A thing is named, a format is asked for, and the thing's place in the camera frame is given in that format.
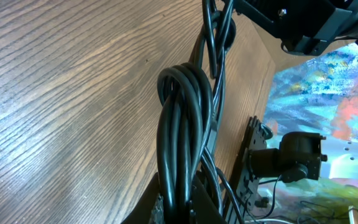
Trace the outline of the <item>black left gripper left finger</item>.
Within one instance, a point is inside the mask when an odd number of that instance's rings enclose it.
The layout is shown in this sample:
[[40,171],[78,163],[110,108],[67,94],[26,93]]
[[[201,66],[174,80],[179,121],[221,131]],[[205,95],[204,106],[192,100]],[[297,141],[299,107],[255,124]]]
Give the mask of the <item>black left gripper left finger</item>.
[[160,195],[158,174],[155,173],[131,213],[122,224],[164,224],[163,197]]

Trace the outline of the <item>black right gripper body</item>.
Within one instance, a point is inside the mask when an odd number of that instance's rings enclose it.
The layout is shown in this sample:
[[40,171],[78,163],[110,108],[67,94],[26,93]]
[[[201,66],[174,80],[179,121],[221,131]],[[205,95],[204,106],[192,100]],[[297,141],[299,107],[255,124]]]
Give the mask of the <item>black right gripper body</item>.
[[358,45],[358,0],[233,0],[232,5],[280,39],[288,54],[319,56],[338,40]]

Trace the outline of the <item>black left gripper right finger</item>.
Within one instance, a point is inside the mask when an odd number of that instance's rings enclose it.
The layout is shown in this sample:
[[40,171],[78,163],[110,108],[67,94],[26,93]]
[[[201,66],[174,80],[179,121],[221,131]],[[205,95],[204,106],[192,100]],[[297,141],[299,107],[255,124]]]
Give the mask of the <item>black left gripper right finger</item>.
[[226,224],[197,176],[193,179],[190,201],[191,224]]

